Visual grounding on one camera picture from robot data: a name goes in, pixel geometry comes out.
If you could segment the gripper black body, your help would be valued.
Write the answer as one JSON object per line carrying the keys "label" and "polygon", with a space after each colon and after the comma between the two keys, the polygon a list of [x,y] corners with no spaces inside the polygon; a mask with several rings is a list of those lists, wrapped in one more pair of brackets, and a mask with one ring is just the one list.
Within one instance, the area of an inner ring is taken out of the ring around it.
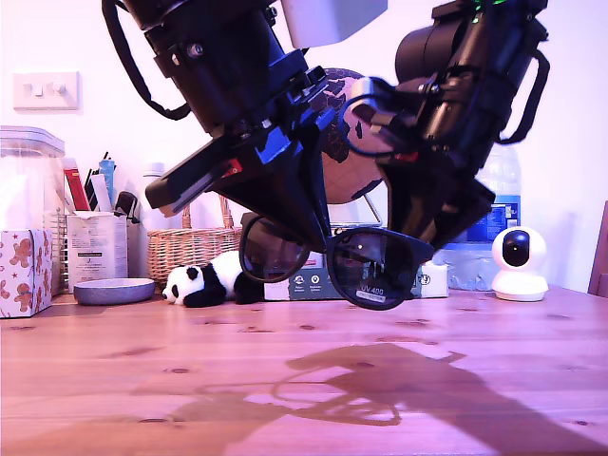
{"label": "gripper black body", "polygon": [[163,21],[144,35],[186,109],[213,138],[147,187],[151,206],[165,216],[223,178],[248,179],[279,156],[295,155],[300,126],[316,126],[322,148],[333,120],[320,103],[327,72],[308,67],[300,50],[285,52],[268,22]]}

